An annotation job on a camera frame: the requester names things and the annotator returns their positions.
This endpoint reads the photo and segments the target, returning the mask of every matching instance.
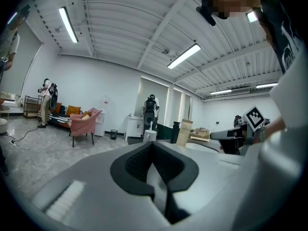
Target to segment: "orange pillow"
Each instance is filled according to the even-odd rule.
[[[57,103],[56,108],[55,108],[54,110],[52,110],[52,111],[54,111],[55,113],[57,113],[57,114],[58,114],[58,113],[60,112],[61,105],[62,105],[62,103]]]
[[[71,114],[76,114],[79,115],[80,114],[80,109],[81,107],[75,107],[75,106],[68,106],[67,111],[66,111],[66,115],[70,116]]]
[[[84,118],[86,115],[91,116],[91,112],[85,111],[81,118]]]

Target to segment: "black shirt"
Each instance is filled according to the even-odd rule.
[[[296,12],[294,11],[296,5],[290,5],[288,2],[290,0],[261,0],[262,11],[268,21],[266,24],[272,37],[273,49],[283,73],[287,71],[301,47],[305,45],[297,30],[298,20],[293,20],[298,14],[294,13],[293,17],[290,17],[287,11],[288,8],[291,13]]]

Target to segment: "yellow pillow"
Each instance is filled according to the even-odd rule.
[[[52,110],[52,111],[54,111],[55,113],[57,113],[57,114],[58,114],[58,113],[60,112],[61,105],[62,105],[62,103],[57,103],[56,108],[55,108],[54,110]]]
[[[89,115],[85,115],[84,117],[82,117],[82,119],[81,120],[87,120],[87,119],[89,119],[90,118],[90,116]]]
[[[80,114],[80,108],[81,107],[75,107],[75,106],[68,106],[67,111],[66,111],[66,115],[70,116],[71,114],[76,114],[79,115]]]
[[[84,118],[85,116],[91,116],[91,112],[85,111],[81,118]]]

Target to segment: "white cabinet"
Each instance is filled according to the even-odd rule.
[[[143,133],[143,117],[128,116],[125,140],[127,137],[141,137]]]
[[[94,135],[96,136],[102,137],[105,134],[105,129],[104,129],[105,114],[106,114],[106,111],[102,110],[100,115],[96,118],[96,126],[95,126],[95,132],[94,132]]]

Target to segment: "window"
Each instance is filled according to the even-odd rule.
[[[191,109],[191,97],[186,94],[183,119],[189,120],[190,109]]]
[[[154,94],[159,100],[159,114],[158,114],[158,124],[164,125],[165,113],[166,113],[166,103],[168,96],[168,86],[164,86],[157,82],[141,78],[138,97],[135,106],[135,116],[141,116],[143,111],[144,102]]]
[[[179,121],[181,99],[182,99],[182,92],[174,89],[170,126],[173,126],[173,122]]]

